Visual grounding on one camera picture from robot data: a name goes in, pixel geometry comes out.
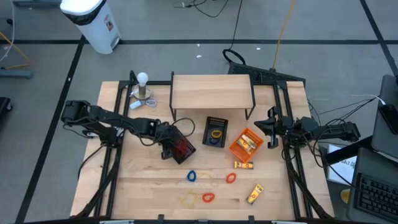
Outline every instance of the yellow package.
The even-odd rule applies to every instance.
[[[239,144],[248,154],[251,154],[254,150],[245,140],[243,140],[243,138],[239,138],[237,144]]]
[[[254,169],[254,164],[253,162],[248,162],[248,163],[243,163],[243,162],[238,162],[235,161],[234,163],[234,168],[241,168],[241,169]]]
[[[254,141],[249,138],[247,135],[242,134],[242,138],[243,140],[245,140],[247,142],[248,145],[250,145],[253,149],[257,149],[257,144],[254,143]]]
[[[254,190],[251,192],[251,194],[247,197],[247,201],[252,205],[254,203],[254,201],[259,197],[259,195],[261,194],[261,192],[264,190],[264,188],[257,184],[254,187]]]

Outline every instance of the light bulb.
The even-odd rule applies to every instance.
[[[148,82],[148,75],[145,72],[140,72],[137,75],[137,80],[140,86],[146,86]]]

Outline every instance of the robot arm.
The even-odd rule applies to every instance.
[[[67,101],[61,116],[64,126],[83,126],[83,134],[95,133],[101,143],[108,147],[120,145],[120,131],[128,130],[141,138],[153,140],[151,146],[159,143],[163,147],[162,159],[173,157],[178,164],[192,155],[196,149],[174,125],[161,123],[159,119],[127,118],[100,106],[90,105],[87,101]]]
[[[306,141],[315,139],[333,139],[340,138],[345,141],[358,141],[361,137],[356,124],[346,122],[343,124],[333,124],[319,126],[318,123],[308,117],[303,117],[292,121],[288,116],[284,116],[278,120],[275,118],[276,108],[273,107],[268,111],[269,119],[265,121],[256,121],[254,124],[266,136],[271,137],[268,148],[273,149],[279,145],[277,135],[285,137],[285,144],[306,145]]]

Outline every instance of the orange box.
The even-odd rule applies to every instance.
[[[241,136],[245,134],[249,138],[251,138],[254,143],[257,144],[257,149],[252,151],[252,153],[249,155],[242,147],[237,144],[237,141]],[[250,130],[249,128],[245,128],[243,132],[235,139],[235,141],[232,142],[232,144],[229,146],[229,150],[238,158],[242,160],[242,162],[249,162],[250,159],[255,155],[255,153],[259,150],[261,147],[262,143],[264,143],[264,140],[262,140],[257,134],[254,133],[254,131]]]

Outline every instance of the keyboard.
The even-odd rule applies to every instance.
[[[247,65],[241,65],[234,62],[229,64],[228,74],[249,74],[255,82],[301,81],[305,86],[304,78],[286,75],[279,72],[272,72]]]
[[[398,223],[398,186],[358,174],[354,207],[371,215]]]

